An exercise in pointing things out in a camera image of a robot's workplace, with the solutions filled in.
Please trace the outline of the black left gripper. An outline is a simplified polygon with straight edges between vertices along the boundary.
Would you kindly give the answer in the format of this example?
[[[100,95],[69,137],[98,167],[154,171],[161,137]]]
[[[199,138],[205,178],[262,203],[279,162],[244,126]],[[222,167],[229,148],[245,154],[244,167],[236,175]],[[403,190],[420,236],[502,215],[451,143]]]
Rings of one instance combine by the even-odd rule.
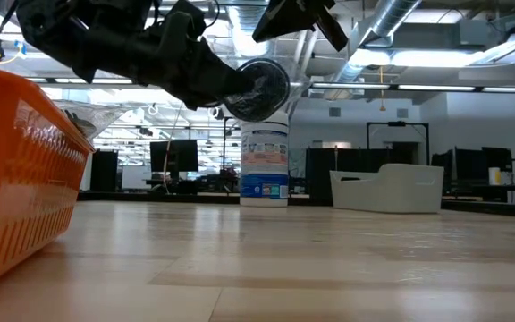
[[[220,105],[256,109],[255,82],[212,52],[202,37],[206,28],[204,12],[189,0],[177,0],[161,21],[146,27],[144,36],[156,47],[156,69],[148,83],[161,87],[190,110]]]

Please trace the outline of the bagged cable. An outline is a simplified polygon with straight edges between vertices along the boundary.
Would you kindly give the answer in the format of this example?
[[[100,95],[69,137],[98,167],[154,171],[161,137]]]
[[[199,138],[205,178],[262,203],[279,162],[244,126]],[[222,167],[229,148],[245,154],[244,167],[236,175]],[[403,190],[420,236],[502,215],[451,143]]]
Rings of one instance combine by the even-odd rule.
[[[276,61],[268,58],[254,58],[236,70],[249,76],[255,82],[253,90],[257,92],[256,109],[226,107],[237,119],[252,123],[262,122],[272,116],[288,100],[291,93],[290,78]]]

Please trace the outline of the black pole stand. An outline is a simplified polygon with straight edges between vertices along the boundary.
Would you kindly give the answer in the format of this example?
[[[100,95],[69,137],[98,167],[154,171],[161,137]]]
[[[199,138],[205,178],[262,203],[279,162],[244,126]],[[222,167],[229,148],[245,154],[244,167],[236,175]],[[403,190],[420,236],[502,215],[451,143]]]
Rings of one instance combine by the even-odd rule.
[[[238,122],[239,121],[235,121],[231,126],[228,125],[228,122],[230,120],[233,120],[233,117],[231,116],[226,116],[224,118],[224,123],[223,123],[223,138],[222,138],[222,142],[223,142],[223,147],[222,147],[222,170],[225,171],[226,170],[226,165],[225,165],[225,158],[226,158],[226,140],[229,136],[232,135],[232,130],[237,126]]]

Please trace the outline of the white wipes canister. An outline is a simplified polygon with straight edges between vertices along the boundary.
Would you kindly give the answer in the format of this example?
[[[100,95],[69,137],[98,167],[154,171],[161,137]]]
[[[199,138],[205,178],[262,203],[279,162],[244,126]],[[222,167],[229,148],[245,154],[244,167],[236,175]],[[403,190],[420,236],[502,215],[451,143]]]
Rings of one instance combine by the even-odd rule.
[[[259,123],[241,123],[242,206],[288,206],[289,130],[289,117],[284,112],[275,112]]]

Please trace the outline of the black monitor with stand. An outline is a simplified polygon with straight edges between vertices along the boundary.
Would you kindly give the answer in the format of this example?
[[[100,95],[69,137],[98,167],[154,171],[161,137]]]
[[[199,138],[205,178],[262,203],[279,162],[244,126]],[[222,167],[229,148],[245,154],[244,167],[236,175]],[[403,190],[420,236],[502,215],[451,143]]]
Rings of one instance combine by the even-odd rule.
[[[169,173],[177,178],[180,172],[198,171],[196,140],[152,141],[149,143],[151,170]]]

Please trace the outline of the black overhead light bar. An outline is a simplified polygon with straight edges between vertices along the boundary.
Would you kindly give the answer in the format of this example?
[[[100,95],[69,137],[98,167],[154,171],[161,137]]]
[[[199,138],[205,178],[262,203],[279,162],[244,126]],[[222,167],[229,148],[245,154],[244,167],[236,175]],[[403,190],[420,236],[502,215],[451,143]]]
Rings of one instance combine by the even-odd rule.
[[[104,79],[103,82],[88,84],[84,80],[29,78],[43,87],[57,88],[104,88],[104,89],[131,89],[141,88],[141,85],[133,84],[130,80]],[[310,84],[291,82],[290,86],[296,89],[321,89],[321,90],[382,90],[382,91],[430,91],[430,92],[464,92],[464,93],[489,93],[489,94],[515,94],[515,87],[487,87],[487,86],[454,86],[454,85],[418,85],[418,84],[384,84],[384,83],[337,83],[337,82],[313,82]]]

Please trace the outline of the black tall cabinet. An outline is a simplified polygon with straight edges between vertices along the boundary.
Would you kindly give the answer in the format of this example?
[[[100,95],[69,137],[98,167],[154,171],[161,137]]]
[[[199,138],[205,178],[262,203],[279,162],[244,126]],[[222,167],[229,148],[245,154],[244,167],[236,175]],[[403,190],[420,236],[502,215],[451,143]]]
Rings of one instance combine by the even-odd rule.
[[[92,156],[90,189],[99,192],[115,192],[118,168],[116,151],[98,150]]]

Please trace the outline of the black desk monitor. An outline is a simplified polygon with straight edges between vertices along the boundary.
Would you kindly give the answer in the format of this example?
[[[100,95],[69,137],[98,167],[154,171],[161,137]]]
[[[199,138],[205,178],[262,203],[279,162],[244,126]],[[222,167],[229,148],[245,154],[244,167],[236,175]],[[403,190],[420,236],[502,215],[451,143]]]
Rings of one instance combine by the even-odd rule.
[[[458,180],[485,180],[486,161],[482,150],[455,149],[456,175]]]
[[[488,168],[499,168],[501,172],[513,171],[512,153],[508,148],[482,147]]]
[[[452,161],[453,161],[453,150],[442,154],[433,154],[431,159],[432,166],[438,166],[443,168],[443,181],[449,182],[452,179]]]

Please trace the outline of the grey plastic bin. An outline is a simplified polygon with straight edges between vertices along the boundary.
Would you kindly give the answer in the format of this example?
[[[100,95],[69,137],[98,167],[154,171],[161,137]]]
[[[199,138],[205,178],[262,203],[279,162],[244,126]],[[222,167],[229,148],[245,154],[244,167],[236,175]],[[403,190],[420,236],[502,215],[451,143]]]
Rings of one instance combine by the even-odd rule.
[[[376,173],[331,171],[333,206],[391,214],[436,214],[441,209],[444,169],[385,164]]]

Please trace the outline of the orange plastic basket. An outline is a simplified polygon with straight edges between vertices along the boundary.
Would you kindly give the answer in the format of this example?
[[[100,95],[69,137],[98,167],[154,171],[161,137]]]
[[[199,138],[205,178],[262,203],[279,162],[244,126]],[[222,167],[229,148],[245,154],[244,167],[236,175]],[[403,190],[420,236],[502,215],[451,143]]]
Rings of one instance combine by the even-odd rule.
[[[0,277],[68,229],[92,151],[37,84],[0,70]]]

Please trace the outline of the silver spiral ceiling duct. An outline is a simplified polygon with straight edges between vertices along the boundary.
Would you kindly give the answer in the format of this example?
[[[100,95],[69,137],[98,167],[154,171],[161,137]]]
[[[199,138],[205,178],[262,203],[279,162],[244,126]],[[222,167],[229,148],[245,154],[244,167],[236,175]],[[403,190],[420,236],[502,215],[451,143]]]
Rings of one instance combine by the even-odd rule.
[[[270,53],[267,41],[256,42],[252,35],[266,11],[269,0],[232,0],[226,6],[232,24],[232,42],[237,55],[263,57]]]

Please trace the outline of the silver slanted ceiling duct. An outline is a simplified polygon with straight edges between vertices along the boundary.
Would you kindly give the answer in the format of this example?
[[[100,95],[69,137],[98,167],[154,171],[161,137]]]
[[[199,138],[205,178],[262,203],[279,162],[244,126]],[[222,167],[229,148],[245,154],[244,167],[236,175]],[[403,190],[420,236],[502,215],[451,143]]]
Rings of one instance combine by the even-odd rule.
[[[406,21],[422,0],[379,0],[374,14],[356,22],[347,46],[348,62],[335,74],[332,82],[352,83],[370,65],[361,57],[362,49],[369,45],[390,47],[395,31]]]

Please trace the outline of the black rack frame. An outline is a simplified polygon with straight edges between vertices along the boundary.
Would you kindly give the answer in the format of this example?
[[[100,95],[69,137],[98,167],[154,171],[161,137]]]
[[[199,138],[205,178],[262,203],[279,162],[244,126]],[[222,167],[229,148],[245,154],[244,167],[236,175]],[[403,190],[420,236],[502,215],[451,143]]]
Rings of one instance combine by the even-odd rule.
[[[384,125],[387,127],[411,127],[413,130],[416,130],[417,126],[421,126],[425,129],[425,140],[426,140],[426,165],[430,165],[431,156],[430,156],[430,127],[429,123],[407,123],[404,121],[390,121],[390,122],[367,122],[366,123],[366,149],[371,149],[371,134],[370,128],[373,125]]]

